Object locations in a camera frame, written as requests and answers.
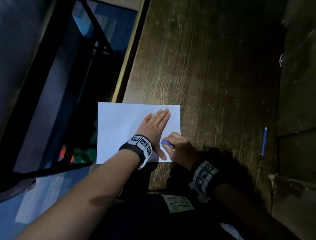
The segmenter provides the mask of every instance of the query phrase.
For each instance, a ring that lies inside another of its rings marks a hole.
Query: person's right hand
[[[163,138],[162,141],[169,141],[174,145],[174,149],[168,145],[162,145],[169,154],[171,161],[176,162],[189,171],[193,164],[201,159],[199,153],[191,145],[190,141],[179,133],[172,132],[168,137]]]

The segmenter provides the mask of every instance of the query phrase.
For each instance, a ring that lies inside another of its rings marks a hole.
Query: forearm
[[[88,239],[139,164],[121,150],[79,182],[36,219],[17,239]]]
[[[289,229],[230,184],[224,183],[215,188],[213,196],[244,240],[299,240]]]

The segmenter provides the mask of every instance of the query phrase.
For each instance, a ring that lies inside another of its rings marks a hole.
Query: white marker tag
[[[167,203],[170,213],[195,210],[190,201],[186,197],[174,195],[162,195]]]

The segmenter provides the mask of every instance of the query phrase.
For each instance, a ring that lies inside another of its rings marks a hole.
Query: person's left hand
[[[160,149],[160,139],[162,131],[165,129],[169,118],[170,112],[167,108],[164,111],[162,109],[158,110],[155,115],[150,113],[144,118],[135,133],[144,135],[148,138],[153,145],[153,150],[162,160],[167,160],[167,156]]]

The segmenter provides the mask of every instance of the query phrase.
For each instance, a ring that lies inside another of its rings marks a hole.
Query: blue pencil
[[[266,138],[267,138],[267,127],[264,128],[263,141],[262,141],[262,148],[261,148],[261,154],[260,154],[260,160],[263,159],[264,146],[265,146],[265,140],[266,140]]]

